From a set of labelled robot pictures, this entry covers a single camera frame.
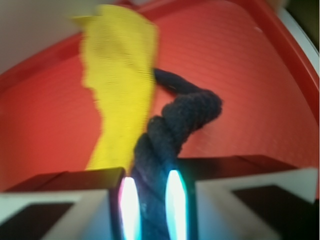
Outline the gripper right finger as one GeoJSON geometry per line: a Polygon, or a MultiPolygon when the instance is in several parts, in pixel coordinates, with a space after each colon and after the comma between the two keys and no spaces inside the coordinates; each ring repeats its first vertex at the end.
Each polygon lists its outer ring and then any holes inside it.
{"type": "Polygon", "coordinates": [[[264,155],[181,158],[169,173],[172,240],[315,240],[317,169],[264,155]]]}

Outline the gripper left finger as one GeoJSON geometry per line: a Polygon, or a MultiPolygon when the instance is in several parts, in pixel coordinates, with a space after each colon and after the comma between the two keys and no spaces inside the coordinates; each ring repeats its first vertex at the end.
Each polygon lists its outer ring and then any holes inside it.
{"type": "Polygon", "coordinates": [[[139,204],[121,167],[38,174],[0,194],[3,240],[137,240],[139,204]]]}

